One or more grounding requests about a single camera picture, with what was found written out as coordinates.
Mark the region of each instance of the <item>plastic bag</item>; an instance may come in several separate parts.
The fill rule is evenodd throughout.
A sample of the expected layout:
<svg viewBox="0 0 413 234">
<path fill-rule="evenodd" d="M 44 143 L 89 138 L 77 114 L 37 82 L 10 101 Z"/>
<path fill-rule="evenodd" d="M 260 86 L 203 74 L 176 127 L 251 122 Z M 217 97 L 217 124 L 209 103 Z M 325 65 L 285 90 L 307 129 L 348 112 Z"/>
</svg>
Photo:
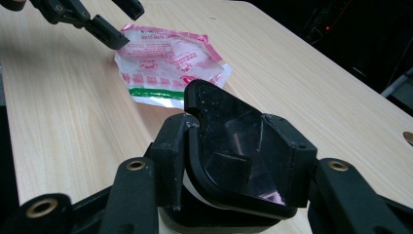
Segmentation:
<svg viewBox="0 0 413 234">
<path fill-rule="evenodd" d="M 115 61 L 137 102 L 183 108 L 189 82 L 203 79 L 223 88 L 231 74 L 206 35 L 135 24 L 121 31 L 131 41 L 115 53 Z"/>
</svg>

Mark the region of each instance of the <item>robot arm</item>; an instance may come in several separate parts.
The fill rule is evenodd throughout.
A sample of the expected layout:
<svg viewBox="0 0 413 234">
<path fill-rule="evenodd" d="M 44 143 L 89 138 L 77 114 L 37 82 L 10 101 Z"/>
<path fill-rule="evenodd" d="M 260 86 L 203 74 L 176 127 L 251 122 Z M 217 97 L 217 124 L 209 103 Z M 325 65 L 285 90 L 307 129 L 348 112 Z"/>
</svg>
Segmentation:
<svg viewBox="0 0 413 234">
<path fill-rule="evenodd" d="M 0 4 L 11 10 L 21 11 L 26 0 L 0 0 Z M 129 40 L 116 28 L 114 28 L 102 16 L 91 15 L 79 0 L 30 0 L 43 17 L 52 24 L 65 22 L 73 24 L 77 28 L 85 27 L 95 38 L 113 50 L 119 50 Z M 144 9 L 138 0 L 113 0 L 132 20 L 137 20 L 143 15 Z"/>
</svg>

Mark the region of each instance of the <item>wooden table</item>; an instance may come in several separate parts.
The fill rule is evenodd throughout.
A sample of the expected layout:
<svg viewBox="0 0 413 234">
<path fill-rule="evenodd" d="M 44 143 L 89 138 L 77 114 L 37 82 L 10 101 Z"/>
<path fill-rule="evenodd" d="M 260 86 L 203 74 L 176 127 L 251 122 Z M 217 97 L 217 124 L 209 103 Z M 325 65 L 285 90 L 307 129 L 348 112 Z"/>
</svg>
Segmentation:
<svg viewBox="0 0 413 234">
<path fill-rule="evenodd" d="M 204 33 L 233 67 L 225 90 L 291 122 L 318 149 L 355 165 L 377 193 L 413 207 L 413 118 L 245 2 L 143 0 L 136 23 Z M 115 27 L 110 1 L 84 1 Z M 19 198 L 77 202 L 109 186 L 181 110 L 134 103 L 107 49 L 85 30 L 51 25 L 27 3 L 0 9 L 0 62 Z M 310 233 L 305 209 L 266 233 Z M 171 233 L 161 223 L 161 233 Z"/>
</svg>

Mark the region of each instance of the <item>green stripe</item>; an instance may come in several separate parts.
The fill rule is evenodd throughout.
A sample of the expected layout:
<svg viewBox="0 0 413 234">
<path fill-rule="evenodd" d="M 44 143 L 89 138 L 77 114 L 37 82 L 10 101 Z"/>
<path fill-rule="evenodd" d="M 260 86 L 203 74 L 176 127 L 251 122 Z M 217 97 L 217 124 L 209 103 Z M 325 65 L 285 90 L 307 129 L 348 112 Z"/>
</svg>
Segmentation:
<svg viewBox="0 0 413 234">
<path fill-rule="evenodd" d="M 131 88 L 130 94 L 134 97 L 183 99 L 183 92 L 158 89 Z"/>
</svg>

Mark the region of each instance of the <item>brass insert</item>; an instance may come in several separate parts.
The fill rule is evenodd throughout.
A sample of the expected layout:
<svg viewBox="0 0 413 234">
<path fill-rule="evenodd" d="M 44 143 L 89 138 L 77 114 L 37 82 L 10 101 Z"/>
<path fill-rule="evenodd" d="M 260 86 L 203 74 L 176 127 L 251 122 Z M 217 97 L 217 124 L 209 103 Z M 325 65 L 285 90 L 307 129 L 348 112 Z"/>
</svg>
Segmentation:
<svg viewBox="0 0 413 234">
<path fill-rule="evenodd" d="M 47 215 L 57 207 L 57 200 L 54 198 L 46 198 L 31 205 L 26 216 L 31 218 L 41 217 Z"/>
<path fill-rule="evenodd" d="M 345 172 L 349 169 L 349 167 L 343 163 L 338 161 L 330 161 L 328 162 L 328 167 L 334 169 L 335 171 Z"/>
<path fill-rule="evenodd" d="M 127 165 L 128 170 L 130 171 L 137 171 L 141 170 L 143 167 L 145 167 L 145 162 L 142 161 L 132 161 Z"/>
</svg>

